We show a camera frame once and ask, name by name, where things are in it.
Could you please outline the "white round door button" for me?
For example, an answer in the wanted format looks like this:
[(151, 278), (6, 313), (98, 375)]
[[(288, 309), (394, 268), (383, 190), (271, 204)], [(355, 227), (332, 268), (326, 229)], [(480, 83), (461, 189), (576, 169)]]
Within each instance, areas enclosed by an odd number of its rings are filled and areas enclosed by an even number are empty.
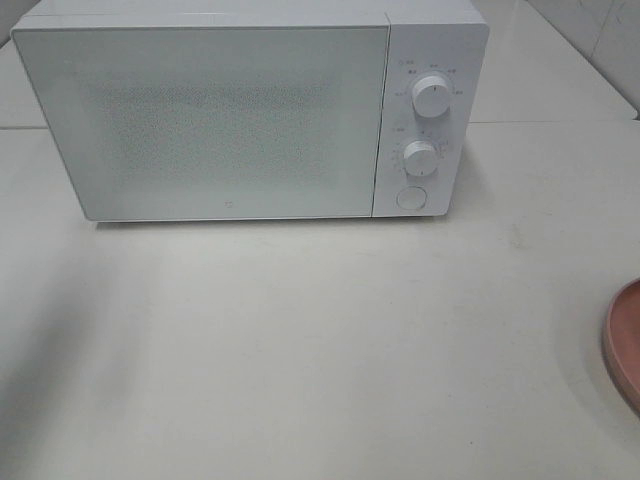
[(427, 202), (426, 191), (417, 186), (409, 186), (400, 191), (396, 197), (399, 208), (408, 211), (418, 211), (425, 207)]

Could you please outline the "white microwave knob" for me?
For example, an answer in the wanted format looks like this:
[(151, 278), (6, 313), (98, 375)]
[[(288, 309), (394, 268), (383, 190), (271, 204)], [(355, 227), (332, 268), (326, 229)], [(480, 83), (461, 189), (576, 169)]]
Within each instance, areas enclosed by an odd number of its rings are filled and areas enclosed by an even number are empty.
[(449, 109), (451, 96), (449, 80), (436, 72), (419, 78), (411, 87), (414, 112), (422, 118), (436, 118), (444, 114)]
[(439, 154), (434, 145), (428, 141), (414, 141), (403, 151), (405, 172), (414, 177), (429, 176), (439, 165)]

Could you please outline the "white microwave door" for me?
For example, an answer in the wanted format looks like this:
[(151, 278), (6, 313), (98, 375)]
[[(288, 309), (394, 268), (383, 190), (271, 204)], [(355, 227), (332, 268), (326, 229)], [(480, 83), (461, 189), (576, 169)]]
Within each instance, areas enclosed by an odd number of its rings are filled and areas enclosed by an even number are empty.
[(93, 221), (371, 213), (386, 27), (19, 31)]

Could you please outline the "pink round plate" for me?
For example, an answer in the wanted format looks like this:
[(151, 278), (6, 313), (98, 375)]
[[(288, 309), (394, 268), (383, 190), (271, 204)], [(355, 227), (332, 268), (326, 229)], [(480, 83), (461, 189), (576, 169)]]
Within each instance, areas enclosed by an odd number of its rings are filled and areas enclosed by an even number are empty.
[(636, 416), (639, 416), (639, 280), (622, 287), (612, 298), (602, 328), (607, 372)]

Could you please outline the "white microwave oven body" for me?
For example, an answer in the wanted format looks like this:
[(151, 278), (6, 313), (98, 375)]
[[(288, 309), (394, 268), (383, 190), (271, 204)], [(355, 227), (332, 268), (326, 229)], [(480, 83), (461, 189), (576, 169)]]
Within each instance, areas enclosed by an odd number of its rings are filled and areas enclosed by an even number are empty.
[[(468, 1), (42, 1), (18, 20), (11, 37), (16, 46), (15, 34), (25, 30), (377, 26), (386, 27), (388, 37), (372, 210), (325, 218), (444, 215), (489, 38), (486, 21)], [(414, 112), (411, 87), (432, 72), (449, 80), (451, 103), (441, 116), (422, 118)], [(438, 168), (429, 176), (405, 172), (403, 151), (414, 141), (428, 141), (438, 151)], [(409, 186), (426, 191), (423, 209), (397, 206), (398, 193)]]

